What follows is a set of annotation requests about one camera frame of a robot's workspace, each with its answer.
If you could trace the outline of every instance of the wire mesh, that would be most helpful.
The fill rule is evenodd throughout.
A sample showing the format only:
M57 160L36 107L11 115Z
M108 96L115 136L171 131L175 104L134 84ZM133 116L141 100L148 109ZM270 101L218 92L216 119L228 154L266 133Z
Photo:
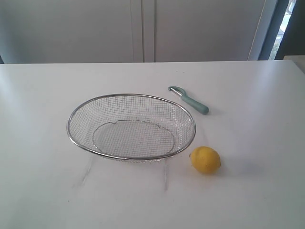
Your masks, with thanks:
M101 96L80 105L67 124L69 138L101 156L156 160L184 150L195 123L180 105L140 94Z

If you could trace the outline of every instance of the peeler handle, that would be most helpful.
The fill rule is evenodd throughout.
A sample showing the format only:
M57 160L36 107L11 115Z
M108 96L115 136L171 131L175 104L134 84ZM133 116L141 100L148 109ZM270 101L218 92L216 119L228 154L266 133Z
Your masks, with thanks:
M193 108L195 108L197 111L199 111L200 113L202 113L203 115L206 115L207 113L209 113L209 108L203 104L201 104L200 102L197 102L196 100L188 97L187 95L182 95L181 99L183 101L185 101L187 104L191 105Z

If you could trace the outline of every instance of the table surface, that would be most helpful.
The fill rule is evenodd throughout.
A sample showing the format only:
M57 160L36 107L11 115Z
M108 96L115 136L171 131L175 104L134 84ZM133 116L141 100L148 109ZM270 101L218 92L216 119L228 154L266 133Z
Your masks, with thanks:
M71 112L116 93L181 104L193 143L154 163L78 148ZM305 228L305 75L292 61L0 65L0 107L2 229ZM191 166L198 146L219 152L217 174Z

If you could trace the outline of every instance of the yellow lemon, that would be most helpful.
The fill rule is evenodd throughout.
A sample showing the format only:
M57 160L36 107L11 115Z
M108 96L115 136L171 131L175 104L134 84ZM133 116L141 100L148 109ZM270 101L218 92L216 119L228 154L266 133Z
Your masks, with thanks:
M214 173L220 167L219 154L210 147L201 146L190 154L194 168L201 173Z

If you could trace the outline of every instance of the cabinet door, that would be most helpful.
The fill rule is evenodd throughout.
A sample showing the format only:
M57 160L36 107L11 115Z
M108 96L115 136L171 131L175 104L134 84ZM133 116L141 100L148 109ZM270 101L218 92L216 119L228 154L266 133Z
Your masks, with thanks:
M265 4L264 0L152 1L156 62L247 60Z
M4 62L142 62L141 0L1 2Z

